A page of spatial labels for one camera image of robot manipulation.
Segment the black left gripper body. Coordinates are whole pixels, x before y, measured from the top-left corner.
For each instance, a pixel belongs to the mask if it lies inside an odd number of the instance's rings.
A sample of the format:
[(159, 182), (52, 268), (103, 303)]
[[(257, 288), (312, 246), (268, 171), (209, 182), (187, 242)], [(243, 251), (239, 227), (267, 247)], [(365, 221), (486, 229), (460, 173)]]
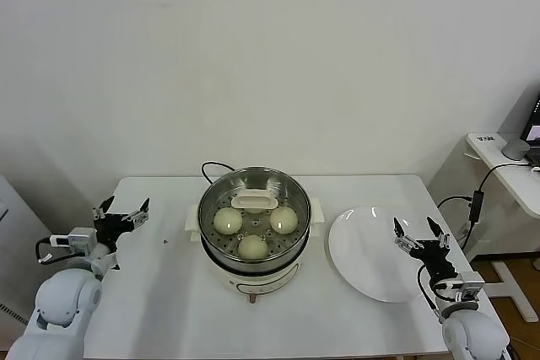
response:
[(132, 231), (132, 221), (125, 219), (124, 214), (105, 214), (94, 220), (97, 242), (109, 250), (117, 250), (116, 242), (124, 233)]

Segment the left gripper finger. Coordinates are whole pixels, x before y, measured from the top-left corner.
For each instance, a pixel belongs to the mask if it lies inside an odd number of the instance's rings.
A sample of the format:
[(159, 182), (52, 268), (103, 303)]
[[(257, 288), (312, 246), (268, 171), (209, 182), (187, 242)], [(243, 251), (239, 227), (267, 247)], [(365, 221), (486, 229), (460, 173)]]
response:
[(94, 219), (104, 219), (114, 199), (115, 196), (110, 196), (109, 198), (104, 200), (99, 206), (93, 207), (92, 214), (94, 216)]
[(142, 226), (149, 219), (149, 203), (150, 199), (147, 198), (137, 211), (124, 215), (121, 220), (133, 228)]

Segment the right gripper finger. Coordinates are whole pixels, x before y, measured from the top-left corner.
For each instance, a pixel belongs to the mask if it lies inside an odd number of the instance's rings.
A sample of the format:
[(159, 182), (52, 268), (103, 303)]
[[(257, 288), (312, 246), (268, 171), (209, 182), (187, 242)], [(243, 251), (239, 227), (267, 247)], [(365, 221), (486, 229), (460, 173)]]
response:
[(402, 250), (419, 250), (423, 249), (423, 245), (420, 244), (416, 239), (411, 238), (410, 236), (406, 235), (402, 225), (400, 224), (399, 220), (394, 217), (393, 218), (394, 223), (394, 233), (396, 235), (395, 243), (402, 249)]
[(431, 217), (427, 217), (427, 222), (432, 233), (438, 239), (440, 248), (448, 248), (450, 235), (445, 234), (440, 225)]

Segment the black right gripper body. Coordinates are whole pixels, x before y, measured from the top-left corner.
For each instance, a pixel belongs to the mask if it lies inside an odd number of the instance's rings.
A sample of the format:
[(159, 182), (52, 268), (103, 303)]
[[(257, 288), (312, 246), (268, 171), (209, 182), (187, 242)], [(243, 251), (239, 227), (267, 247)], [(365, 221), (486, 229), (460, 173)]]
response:
[(432, 280), (445, 280), (457, 276), (455, 267), (447, 260), (450, 253), (448, 238), (409, 241), (409, 254), (426, 266)]

